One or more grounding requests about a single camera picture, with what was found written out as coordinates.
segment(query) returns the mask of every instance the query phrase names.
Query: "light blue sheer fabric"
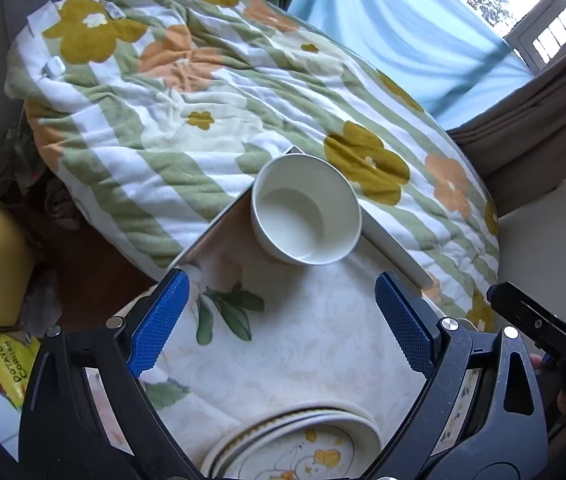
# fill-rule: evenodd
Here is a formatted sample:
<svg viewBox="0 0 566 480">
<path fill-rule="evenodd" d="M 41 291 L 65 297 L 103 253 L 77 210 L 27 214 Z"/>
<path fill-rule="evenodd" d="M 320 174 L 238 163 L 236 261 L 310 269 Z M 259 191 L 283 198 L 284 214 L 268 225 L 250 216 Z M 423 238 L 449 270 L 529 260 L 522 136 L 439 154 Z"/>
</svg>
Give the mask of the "light blue sheer fabric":
<svg viewBox="0 0 566 480">
<path fill-rule="evenodd" d="M 292 0 L 288 12 L 386 73 L 445 129 L 532 79 L 463 0 Z"/>
</svg>

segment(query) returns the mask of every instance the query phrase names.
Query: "floral striped blanket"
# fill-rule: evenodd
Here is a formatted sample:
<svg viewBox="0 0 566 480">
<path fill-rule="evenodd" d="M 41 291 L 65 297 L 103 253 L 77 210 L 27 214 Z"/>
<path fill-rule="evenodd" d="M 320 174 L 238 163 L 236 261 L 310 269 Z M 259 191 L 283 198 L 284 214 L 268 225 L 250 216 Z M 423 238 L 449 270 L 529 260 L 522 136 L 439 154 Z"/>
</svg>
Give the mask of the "floral striped blanket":
<svg viewBox="0 0 566 480">
<path fill-rule="evenodd" d="M 154 278 L 297 145 L 353 184 L 445 313 L 490 328 L 498 224 L 476 171 L 390 78 L 269 0 L 49 2 L 6 92 L 86 218 Z"/>
</svg>

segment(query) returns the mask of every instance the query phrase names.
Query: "silver bolt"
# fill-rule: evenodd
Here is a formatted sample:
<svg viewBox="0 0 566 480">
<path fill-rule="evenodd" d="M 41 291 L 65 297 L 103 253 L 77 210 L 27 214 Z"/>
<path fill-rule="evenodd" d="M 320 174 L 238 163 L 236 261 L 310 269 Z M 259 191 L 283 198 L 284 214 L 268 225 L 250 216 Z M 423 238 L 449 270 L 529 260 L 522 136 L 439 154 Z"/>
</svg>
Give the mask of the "silver bolt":
<svg viewBox="0 0 566 480">
<path fill-rule="evenodd" d="M 56 337 L 61 333 L 61 327 L 59 325 L 52 325 L 49 326 L 47 330 L 45 330 L 45 335 L 48 337 Z"/>
<path fill-rule="evenodd" d="M 105 322 L 105 326 L 108 328 L 121 328 L 121 325 L 123 325 L 121 316 L 112 316 Z"/>
<path fill-rule="evenodd" d="M 506 326 L 503 329 L 503 333 L 510 339 L 516 339 L 518 337 L 518 330 L 516 330 L 513 326 Z"/>
<path fill-rule="evenodd" d="M 446 330 L 457 330 L 458 329 L 458 321 L 456 319 L 452 319 L 451 317 L 444 317 L 441 321 L 441 325 Z"/>
</svg>

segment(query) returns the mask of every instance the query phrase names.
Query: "stacked plate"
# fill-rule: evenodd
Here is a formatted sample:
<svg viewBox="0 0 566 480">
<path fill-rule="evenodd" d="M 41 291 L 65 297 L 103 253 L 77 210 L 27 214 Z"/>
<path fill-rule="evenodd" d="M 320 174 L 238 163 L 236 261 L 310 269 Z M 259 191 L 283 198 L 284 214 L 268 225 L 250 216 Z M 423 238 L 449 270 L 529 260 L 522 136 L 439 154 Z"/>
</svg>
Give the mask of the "stacked plate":
<svg viewBox="0 0 566 480">
<path fill-rule="evenodd" d="M 374 419 L 349 402 L 305 402 L 268 413 L 221 439 L 201 472 L 209 478 L 356 478 L 381 452 Z"/>
</svg>

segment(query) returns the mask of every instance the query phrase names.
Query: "blue textured pad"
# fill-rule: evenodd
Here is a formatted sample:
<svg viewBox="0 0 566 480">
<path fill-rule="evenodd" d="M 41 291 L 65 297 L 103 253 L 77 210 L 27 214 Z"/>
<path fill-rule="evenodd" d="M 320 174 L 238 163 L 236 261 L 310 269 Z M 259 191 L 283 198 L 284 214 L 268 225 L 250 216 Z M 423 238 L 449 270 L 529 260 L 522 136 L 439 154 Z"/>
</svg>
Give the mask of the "blue textured pad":
<svg viewBox="0 0 566 480">
<path fill-rule="evenodd" d="M 163 345 L 188 303 L 188 296 L 188 275 L 178 272 L 132 336 L 128 368 L 134 377 L 138 378 L 143 370 L 150 370 L 156 364 Z"/>
<path fill-rule="evenodd" d="M 432 341 L 409 302 L 385 273 L 377 278 L 374 292 L 378 308 L 396 337 L 410 367 L 429 379 L 434 372 Z"/>
</svg>

